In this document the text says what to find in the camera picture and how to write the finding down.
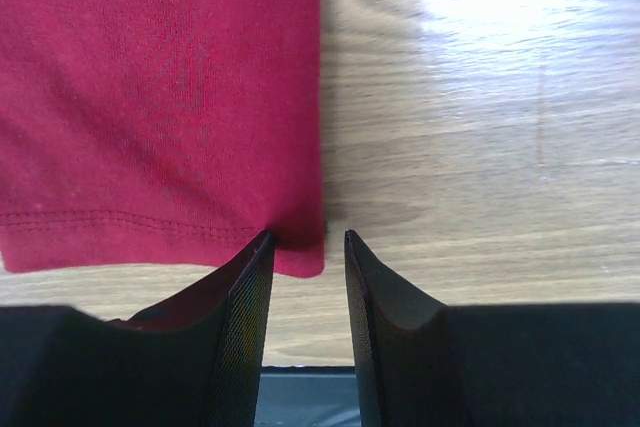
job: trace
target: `folded red shirt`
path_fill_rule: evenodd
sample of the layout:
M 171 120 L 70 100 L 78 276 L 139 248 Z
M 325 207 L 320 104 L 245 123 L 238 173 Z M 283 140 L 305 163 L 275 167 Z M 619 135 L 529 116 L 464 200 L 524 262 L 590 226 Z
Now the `folded red shirt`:
M 0 0 L 0 251 L 23 272 L 323 266 L 319 0 Z

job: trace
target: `red cloth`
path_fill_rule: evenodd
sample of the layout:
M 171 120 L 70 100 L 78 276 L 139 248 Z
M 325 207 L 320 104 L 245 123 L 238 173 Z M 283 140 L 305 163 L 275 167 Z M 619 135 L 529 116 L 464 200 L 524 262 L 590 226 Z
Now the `red cloth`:
M 0 0 L 6 268 L 323 266 L 319 0 Z

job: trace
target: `stitching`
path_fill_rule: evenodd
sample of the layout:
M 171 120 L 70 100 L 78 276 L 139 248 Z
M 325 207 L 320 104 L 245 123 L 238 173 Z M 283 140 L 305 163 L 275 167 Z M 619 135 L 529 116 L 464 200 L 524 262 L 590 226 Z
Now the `stitching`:
M 28 225 L 40 225 L 40 227 L 28 227 Z M 214 232 L 183 232 L 179 230 L 168 230 L 162 227 L 155 227 L 152 225 L 141 224 L 139 222 L 132 222 L 123 219 L 70 219 L 70 220 L 62 220 L 62 221 L 52 221 L 49 223 L 32 223 L 32 224 L 10 224 L 10 225 L 0 225 L 0 231 L 6 231 L 8 233 L 29 233 L 29 232 L 42 232 L 42 231 L 51 231 L 58 228 L 88 228 L 88 227 L 100 227 L 104 225 L 115 225 L 120 227 L 125 227 L 131 230 L 138 230 L 142 232 L 147 232 L 151 234 L 157 235 L 171 235 L 173 237 L 182 237 L 182 238 L 199 238 L 201 240 L 210 240 L 216 239 L 221 241 L 232 241 L 236 240 L 237 236 L 235 235 L 220 235 Z
M 56 216 L 69 216 L 69 215 L 90 215 L 90 216 L 94 216 L 94 215 L 103 215 L 103 216 L 108 216 L 108 217 L 102 217 L 102 218 L 98 218 L 98 219 L 54 219 L 54 220 L 35 220 L 33 219 L 33 217 L 56 217 Z M 29 222 L 15 222 L 15 223 L 11 223 L 11 224 L 5 224 L 5 226 L 12 226 L 12 225 L 37 225 L 37 224 L 49 224 L 49 223 L 56 223 L 56 222 L 71 222 L 71 221 L 82 221 L 82 220 L 98 220 L 98 221 L 107 221 L 111 218 L 114 218 L 114 220 L 119 220 L 119 221 L 123 221 L 123 222 L 135 222 L 135 221 L 141 221 L 141 220 L 146 220 L 148 222 L 153 222 L 155 224 L 161 224 L 161 225 L 170 225 L 170 226 L 174 226 L 173 230 L 180 230 L 181 228 L 188 228 L 188 229 L 194 229 L 194 230 L 202 230 L 204 232 L 236 232 L 236 231 L 253 231 L 255 229 L 251 228 L 251 227 L 236 227 L 236 228 L 232 228 L 232 229 L 225 229 L 225 228 L 218 228 L 218 227 L 207 227 L 207 226 L 202 226 L 202 225 L 194 225 L 194 224 L 187 224 L 184 222 L 178 222 L 178 221 L 172 221 L 172 220 L 160 220 L 160 219 L 154 219 L 153 217 L 148 217 L 145 215 L 138 215 L 138 214 L 131 214 L 128 212 L 119 212 L 119 211 L 113 211 L 113 210 L 69 210 L 69 211 L 59 211 L 59 212 L 25 212 L 25 213 L 11 213 L 11 214 L 0 214 L 0 220 L 1 219 L 24 219 L 24 218 L 28 218 L 30 221 Z

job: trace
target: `wood surface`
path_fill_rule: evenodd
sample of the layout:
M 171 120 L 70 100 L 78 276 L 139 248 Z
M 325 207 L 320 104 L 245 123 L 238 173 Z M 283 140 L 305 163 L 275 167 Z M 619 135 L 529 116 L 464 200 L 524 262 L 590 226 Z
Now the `wood surface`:
M 351 364 L 342 235 L 446 303 L 640 298 L 638 0 L 323 0 L 323 275 L 275 280 L 265 364 Z M 125 317 L 203 267 L 0 274 Z

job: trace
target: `wooden table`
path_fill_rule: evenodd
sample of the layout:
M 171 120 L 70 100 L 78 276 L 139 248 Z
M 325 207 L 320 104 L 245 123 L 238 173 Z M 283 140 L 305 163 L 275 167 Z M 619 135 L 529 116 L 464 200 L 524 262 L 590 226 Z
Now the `wooden table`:
M 448 303 L 640 298 L 638 0 L 324 0 L 326 272 L 278 277 L 266 364 L 353 362 L 342 235 Z M 203 267 L 0 276 L 122 317 Z

